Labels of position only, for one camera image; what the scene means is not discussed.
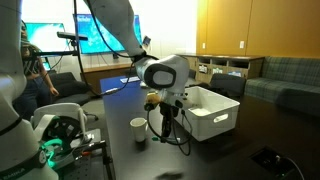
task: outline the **person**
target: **person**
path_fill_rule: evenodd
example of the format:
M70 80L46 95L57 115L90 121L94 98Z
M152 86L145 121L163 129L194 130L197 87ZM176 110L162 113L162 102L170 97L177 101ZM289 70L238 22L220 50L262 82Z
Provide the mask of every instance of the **person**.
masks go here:
M27 79L23 93L13 102L16 112L25 120L30 120L34 111L42 106L52 104L52 96L59 92L54 88L42 59L32 53L40 49L28 41L27 26L21 22L21 57L23 70Z

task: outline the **white wall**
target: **white wall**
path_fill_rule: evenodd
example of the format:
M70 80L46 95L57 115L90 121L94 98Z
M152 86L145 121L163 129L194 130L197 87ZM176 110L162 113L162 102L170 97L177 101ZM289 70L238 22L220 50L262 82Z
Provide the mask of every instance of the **white wall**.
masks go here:
M163 58L176 53L196 52L197 0L130 0L140 17L142 38L151 38L148 54ZM77 1L78 13L89 13L83 1ZM23 0L22 19L25 22L59 22L66 32L74 33L73 0ZM113 60L111 54L81 55L84 68L131 63L129 59ZM50 58L50 64L59 57ZM58 64L58 72L71 71L80 80L76 57L65 56Z

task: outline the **wooden wall panel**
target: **wooden wall panel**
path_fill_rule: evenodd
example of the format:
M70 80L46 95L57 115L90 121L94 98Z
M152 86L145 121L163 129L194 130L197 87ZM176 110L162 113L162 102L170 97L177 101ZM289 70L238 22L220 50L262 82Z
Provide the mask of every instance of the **wooden wall panel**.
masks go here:
M206 49L202 48L203 43L207 43L207 9L208 0L198 0L197 18L197 50L198 54L206 54Z
M208 0L207 53L245 55L252 0Z
M247 55L320 57L319 0L253 0Z

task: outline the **white plastic bin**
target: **white plastic bin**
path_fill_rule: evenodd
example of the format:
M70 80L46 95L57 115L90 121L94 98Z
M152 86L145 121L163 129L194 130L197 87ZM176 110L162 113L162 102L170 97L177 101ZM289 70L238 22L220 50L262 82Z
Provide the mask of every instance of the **white plastic bin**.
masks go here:
M187 88L185 92L194 104L185 112L195 139L203 141L235 127L239 102L197 86ZM181 112L175 119L182 124ZM190 132L185 118L183 125Z

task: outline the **monitor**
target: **monitor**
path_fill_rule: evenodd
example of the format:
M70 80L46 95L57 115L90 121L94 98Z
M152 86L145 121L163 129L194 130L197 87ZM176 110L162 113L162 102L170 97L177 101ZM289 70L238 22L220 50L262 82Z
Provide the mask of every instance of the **monitor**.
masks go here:
M50 71L51 70L51 66L50 66L49 62L44 61L44 62L42 62L42 64L43 64L43 67L44 67L44 69L46 71Z
M82 54L108 53L111 50L105 45L103 39L95 26L91 14L77 14L79 34L86 35L88 41L80 41L80 50ZM98 27L103 34L104 39L114 51L124 51L121 43L106 29L97 19ZM134 33L139 44L142 44L139 16L134 16Z
M27 22L28 40L43 52L69 50L68 41L58 38L57 32L64 32L62 23Z

